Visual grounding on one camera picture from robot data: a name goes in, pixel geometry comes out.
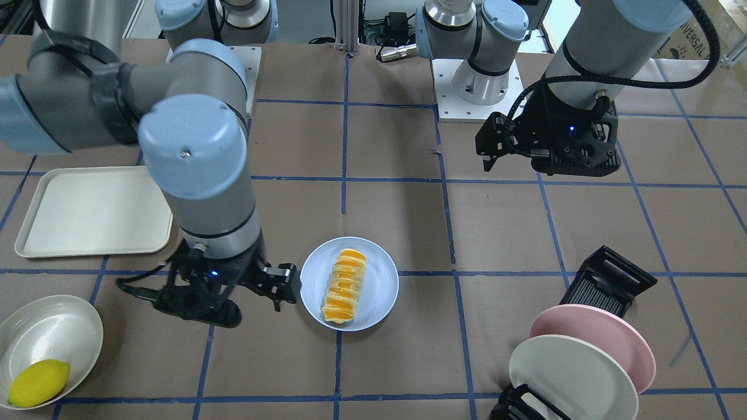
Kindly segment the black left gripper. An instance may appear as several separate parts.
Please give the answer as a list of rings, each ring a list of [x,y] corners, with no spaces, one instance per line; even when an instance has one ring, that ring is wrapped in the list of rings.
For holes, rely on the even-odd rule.
[[[526,101],[513,129],[508,117],[488,115],[477,135],[475,152],[483,170],[497,159],[518,152],[531,158],[534,170],[547,175],[604,177],[621,167],[617,141],[618,115],[614,102],[601,90],[590,109],[573,107],[550,88],[541,87]]]

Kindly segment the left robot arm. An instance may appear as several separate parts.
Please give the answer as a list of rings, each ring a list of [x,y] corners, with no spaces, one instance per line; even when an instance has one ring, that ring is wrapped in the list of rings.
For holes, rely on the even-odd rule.
[[[547,1],[426,1],[416,12],[419,56],[462,60],[487,81],[507,79],[519,45]],[[707,79],[721,43],[698,1],[579,1],[579,15],[541,78],[506,113],[494,111],[475,136],[483,169],[504,155],[522,155],[548,175],[604,177],[621,167],[615,99],[624,87],[686,89]],[[689,19],[708,45],[704,69],[688,80],[636,80],[665,38]]]

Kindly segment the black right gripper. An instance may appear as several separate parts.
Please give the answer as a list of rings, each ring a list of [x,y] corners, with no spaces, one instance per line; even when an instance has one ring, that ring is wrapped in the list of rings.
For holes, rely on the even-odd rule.
[[[160,289],[136,287],[133,282],[116,279],[120,290],[152,303],[161,313],[223,328],[241,322],[240,308],[230,298],[238,286],[269,298],[276,312],[282,310],[282,302],[296,304],[299,295],[299,269],[293,263],[268,266],[263,239],[224,260],[212,260],[201,251],[180,247]]]

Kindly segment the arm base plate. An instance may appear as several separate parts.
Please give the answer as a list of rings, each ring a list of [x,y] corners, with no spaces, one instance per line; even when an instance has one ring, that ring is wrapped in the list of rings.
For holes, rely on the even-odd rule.
[[[254,99],[256,98],[256,85],[259,77],[259,70],[262,58],[261,46],[257,45],[230,45],[225,46],[217,41],[206,39],[189,40],[180,45],[176,50],[184,53],[185,51],[198,51],[205,54],[215,54],[218,52],[219,58],[227,55],[231,51],[235,60],[232,59],[232,68],[238,69],[236,62],[240,62],[246,82],[246,111],[245,117],[250,118],[253,115]]]
[[[477,72],[466,59],[432,59],[431,63],[440,121],[482,123],[493,112],[507,115],[523,91],[516,61],[499,76]]]

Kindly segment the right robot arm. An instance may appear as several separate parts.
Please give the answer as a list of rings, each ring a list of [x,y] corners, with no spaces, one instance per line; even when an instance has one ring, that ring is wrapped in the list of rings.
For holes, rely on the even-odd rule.
[[[172,57],[141,66],[120,61],[91,33],[54,27],[42,2],[30,3],[39,32],[27,75],[2,79],[2,142],[27,155],[63,155],[139,145],[183,234],[158,290],[119,278],[120,290],[161,313],[232,328],[230,295],[243,286],[280,304],[301,292],[296,265],[265,258],[247,157],[246,70],[222,42],[219,12],[251,13],[260,2],[159,1]]]

